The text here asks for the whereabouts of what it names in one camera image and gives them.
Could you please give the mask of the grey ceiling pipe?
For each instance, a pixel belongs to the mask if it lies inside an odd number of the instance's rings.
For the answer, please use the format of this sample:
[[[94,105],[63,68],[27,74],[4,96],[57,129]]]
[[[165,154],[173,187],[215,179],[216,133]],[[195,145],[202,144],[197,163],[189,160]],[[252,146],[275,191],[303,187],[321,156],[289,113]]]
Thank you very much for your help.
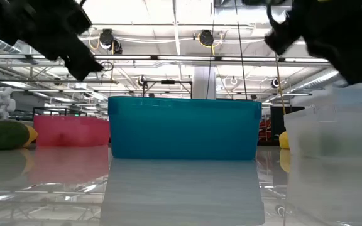
[[[0,82],[21,82],[21,83],[119,83],[117,80],[4,80],[0,79]]]

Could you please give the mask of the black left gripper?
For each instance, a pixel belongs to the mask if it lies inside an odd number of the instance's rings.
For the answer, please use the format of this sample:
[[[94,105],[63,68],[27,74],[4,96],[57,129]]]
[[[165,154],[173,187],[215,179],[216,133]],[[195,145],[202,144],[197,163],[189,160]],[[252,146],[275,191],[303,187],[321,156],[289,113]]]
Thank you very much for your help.
[[[0,39],[13,45],[22,40],[50,60],[63,57],[65,67],[78,81],[103,66],[72,32],[65,20],[68,0],[0,0]]]

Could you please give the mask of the pink plastic basket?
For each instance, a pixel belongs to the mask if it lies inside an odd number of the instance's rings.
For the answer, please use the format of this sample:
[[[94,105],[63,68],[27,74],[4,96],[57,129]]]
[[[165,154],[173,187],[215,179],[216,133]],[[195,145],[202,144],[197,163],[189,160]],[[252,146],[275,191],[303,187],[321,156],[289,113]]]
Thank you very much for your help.
[[[109,121],[87,116],[35,116],[37,146],[90,147],[107,145]]]

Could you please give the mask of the red background equipment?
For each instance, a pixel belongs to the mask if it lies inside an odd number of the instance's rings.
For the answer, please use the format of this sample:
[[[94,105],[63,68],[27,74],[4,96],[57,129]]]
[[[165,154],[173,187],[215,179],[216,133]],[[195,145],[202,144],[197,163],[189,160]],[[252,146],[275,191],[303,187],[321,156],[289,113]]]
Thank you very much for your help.
[[[258,133],[259,141],[270,141],[272,139],[272,121],[271,119],[262,119]]]

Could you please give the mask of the teal plastic basket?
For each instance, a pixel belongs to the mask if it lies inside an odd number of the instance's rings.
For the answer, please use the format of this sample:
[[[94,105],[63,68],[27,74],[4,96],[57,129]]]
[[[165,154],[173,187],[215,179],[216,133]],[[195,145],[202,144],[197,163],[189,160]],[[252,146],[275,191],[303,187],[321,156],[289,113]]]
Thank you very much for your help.
[[[111,150],[122,159],[252,160],[262,104],[110,97]]]

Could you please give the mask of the black background gantry frame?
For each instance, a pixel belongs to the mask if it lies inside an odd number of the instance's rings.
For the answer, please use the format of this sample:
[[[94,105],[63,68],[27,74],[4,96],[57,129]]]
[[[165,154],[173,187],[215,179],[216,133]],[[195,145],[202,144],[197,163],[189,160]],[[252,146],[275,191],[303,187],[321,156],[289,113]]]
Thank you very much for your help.
[[[152,81],[152,80],[144,80],[142,82],[142,96],[144,97],[147,93],[150,92],[150,89],[156,85],[157,83],[160,83],[162,85],[175,85],[179,84],[189,95],[190,98],[193,97],[193,82],[192,81],[179,81],[179,80],[160,80],[160,81]],[[187,89],[185,84],[190,85],[190,89]]]

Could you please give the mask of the long ceiling light bar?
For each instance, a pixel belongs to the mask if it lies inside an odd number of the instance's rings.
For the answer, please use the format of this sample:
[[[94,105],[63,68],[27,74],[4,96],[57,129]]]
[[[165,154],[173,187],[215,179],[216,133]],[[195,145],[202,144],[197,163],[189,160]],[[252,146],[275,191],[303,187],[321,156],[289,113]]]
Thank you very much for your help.
[[[0,54],[0,59],[45,60],[43,55]],[[270,62],[274,57],[236,57],[236,56],[181,56],[181,55],[94,55],[95,60],[165,60],[165,61],[244,61]]]

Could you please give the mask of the clear translucent plastic basket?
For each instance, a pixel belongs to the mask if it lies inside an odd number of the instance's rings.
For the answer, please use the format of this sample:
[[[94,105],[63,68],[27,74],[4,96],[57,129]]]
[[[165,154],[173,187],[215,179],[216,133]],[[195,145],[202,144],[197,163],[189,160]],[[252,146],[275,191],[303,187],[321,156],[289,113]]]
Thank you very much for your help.
[[[293,102],[304,110],[284,116],[292,153],[306,157],[362,158],[362,86],[333,87]],[[320,153],[321,131],[340,137],[342,146],[337,155]]]

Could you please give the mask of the white support column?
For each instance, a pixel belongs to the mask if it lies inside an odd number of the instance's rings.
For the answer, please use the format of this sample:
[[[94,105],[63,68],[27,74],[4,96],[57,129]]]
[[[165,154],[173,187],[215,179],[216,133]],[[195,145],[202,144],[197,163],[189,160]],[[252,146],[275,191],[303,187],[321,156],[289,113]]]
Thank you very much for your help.
[[[216,99],[214,67],[195,67],[192,82],[193,99]]]

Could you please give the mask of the orange yellow mango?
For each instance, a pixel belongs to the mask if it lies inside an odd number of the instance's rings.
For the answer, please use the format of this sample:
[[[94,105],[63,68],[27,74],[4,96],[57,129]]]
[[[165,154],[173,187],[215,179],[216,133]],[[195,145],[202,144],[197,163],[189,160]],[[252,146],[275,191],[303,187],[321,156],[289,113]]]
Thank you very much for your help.
[[[38,133],[36,132],[36,130],[31,127],[31,126],[28,126],[26,125],[26,128],[28,130],[28,135],[29,135],[29,138],[28,140],[23,144],[24,147],[27,147],[29,146],[33,141],[35,141],[38,137]]]

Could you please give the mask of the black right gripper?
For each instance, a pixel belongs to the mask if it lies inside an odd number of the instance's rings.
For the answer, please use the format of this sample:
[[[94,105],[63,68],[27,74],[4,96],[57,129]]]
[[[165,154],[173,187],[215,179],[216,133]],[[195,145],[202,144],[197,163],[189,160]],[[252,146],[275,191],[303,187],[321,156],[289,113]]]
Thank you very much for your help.
[[[362,83],[362,0],[293,0],[293,38],[326,59],[348,85]],[[359,48],[335,47],[357,45]]]

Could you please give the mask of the black computer tower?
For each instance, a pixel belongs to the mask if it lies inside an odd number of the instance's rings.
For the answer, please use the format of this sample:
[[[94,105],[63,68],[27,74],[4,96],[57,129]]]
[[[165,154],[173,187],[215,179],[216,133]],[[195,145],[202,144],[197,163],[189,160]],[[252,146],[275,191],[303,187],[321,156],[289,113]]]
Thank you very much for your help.
[[[270,119],[271,119],[271,141],[274,145],[279,145],[279,135],[286,131],[284,124],[284,115],[291,112],[297,112],[304,110],[304,107],[270,107]]]

